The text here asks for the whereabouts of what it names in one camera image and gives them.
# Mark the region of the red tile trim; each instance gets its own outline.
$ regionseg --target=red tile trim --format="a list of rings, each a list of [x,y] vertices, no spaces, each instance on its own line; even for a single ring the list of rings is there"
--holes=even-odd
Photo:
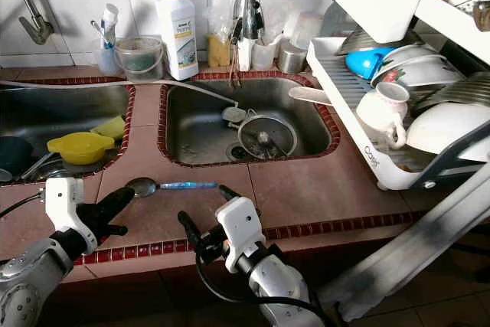
[[[288,80],[294,80],[302,86],[306,87],[314,87],[313,84],[303,76],[299,76],[298,74],[286,74],[278,70],[263,70],[263,71],[250,71],[250,72],[239,72],[241,80],[249,80],[252,78],[286,78]],[[220,73],[208,73],[203,72],[199,73],[196,76],[193,76],[191,80],[226,80],[228,78],[228,73],[220,72]],[[244,162],[216,162],[212,164],[200,164],[200,165],[190,165],[185,164],[183,162],[177,161],[176,158],[172,157],[171,153],[167,150],[167,142],[166,142],[166,131],[167,131],[167,92],[168,86],[162,86],[160,89],[160,113],[158,117],[158,149],[160,152],[171,162],[174,162],[180,166],[186,166],[191,168],[196,167],[208,167],[208,166],[222,166],[222,165],[240,165],[247,164],[250,161]],[[295,156],[295,157],[285,157],[285,158],[277,158],[271,160],[257,160],[258,162],[268,162],[268,161],[285,161],[285,160],[297,160],[297,159],[313,159],[328,155],[335,151],[340,143],[340,130],[338,129],[335,121],[332,118],[332,115],[328,111],[325,105],[315,104],[315,108],[318,111],[318,114],[323,120],[323,123],[328,128],[330,132],[330,136],[332,138],[330,145],[326,150],[320,152],[317,155],[305,155],[305,156]]]
[[[291,237],[307,237],[316,234],[341,233],[345,231],[363,230],[394,224],[410,224],[421,218],[427,211],[405,212],[402,214],[376,215],[367,217],[347,218],[316,222],[312,224],[297,224],[263,229],[267,240],[281,240]],[[81,256],[75,264],[103,263],[115,260],[128,260],[159,256],[167,253],[182,253],[192,251],[191,244],[186,239],[163,241],[159,243],[140,244],[131,247],[97,250],[88,256]]]
[[[23,80],[22,83],[32,83],[32,84],[54,84],[54,85],[74,85],[74,84],[94,84],[94,83],[108,83],[124,80],[119,77],[77,77],[77,78],[57,78],[50,80]],[[132,85],[124,86],[128,90],[128,107],[126,109],[126,123],[124,125],[124,134],[122,136],[121,148],[114,159],[107,162],[102,168],[96,170],[95,172],[86,173],[83,178],[89,178],[90,176],[94,176],[97,172],[101,172],[111,166],[114,162],[117,161],[119,157],[124,155],[124,152],[128,148],[129,145],[129,127],[131,126],[132,119],[132,111],[135,105],[135,95],[136,88]],[[34,181],[28,182],[12,182],[8,184],[1,184],[2,187],[8,187],[12,185],[29,185]]]

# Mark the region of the dish soap bottle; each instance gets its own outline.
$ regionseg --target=dish soap bottle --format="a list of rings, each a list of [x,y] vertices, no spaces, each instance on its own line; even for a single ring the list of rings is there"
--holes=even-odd
[[[190,0],[158,0],[156,10],[171,76],[184,80],[199,73],[194,4]]]

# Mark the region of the kitchen sink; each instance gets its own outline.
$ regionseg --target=kitchen sink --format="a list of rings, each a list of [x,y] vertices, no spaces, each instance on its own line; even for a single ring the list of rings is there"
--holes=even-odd
[[[0,136],[17,136],[33,147],[32,162],[47,153],[46,142],[83,132],[126,114],[129,92],[123,86],[0,89]],[[59,155],[51,164],[62,165]],[[93,172],[93,166],[87,169]]]
[[[232,89],[227,80],[194,80],[189,83],[236,100],[244,110],[253,109],[287,122],[296,132],[298,143],[287,159],[327,153],[332,138],[313,103],[289,97],[291,88],[301,84],[285,77],[242,80],[242,87]],[[187,165],[259,160],[240,146],[237,130],[221,117],[230,103],[182,87],[170,87],[163,94],[161,150],[170,159]]]

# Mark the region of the bottle label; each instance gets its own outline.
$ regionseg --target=bottle label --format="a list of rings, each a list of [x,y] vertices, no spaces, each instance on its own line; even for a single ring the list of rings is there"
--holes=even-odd
[[[179,68],[185,68],[198,62],[196,58],[196,40],[192,34],[193,21],[192,18],[173,21]]]

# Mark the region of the white hose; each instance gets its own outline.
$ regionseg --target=white hose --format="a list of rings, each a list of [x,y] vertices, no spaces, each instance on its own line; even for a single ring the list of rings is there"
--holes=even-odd
[[[48,88],[48,89],[76,89],[76,88],[90,88],[90,87],[107,87],[107,86],[141,86],[143,84],[168,84],[170,86],[177,86],[188,88],[189,90],[198,91],[204,93],[205,95],[215,97],[217,99],[232,103],[238,107],[238,101],[229,99],[225,96],[221,96],[218,93],[214,93],[204,88],[196,87],[191,84],[184,82],[178,82],[176,80],[156,80],[155,82],[145,82],[145,83],[133,83],[128,80],[116,81],[116,82],[105,82],[105,83],[88,83],[88,84],[33,84],[25,82],[14,82],[10,80],[0,80],[0,84],[14,87],[29,87],[29,88]]]

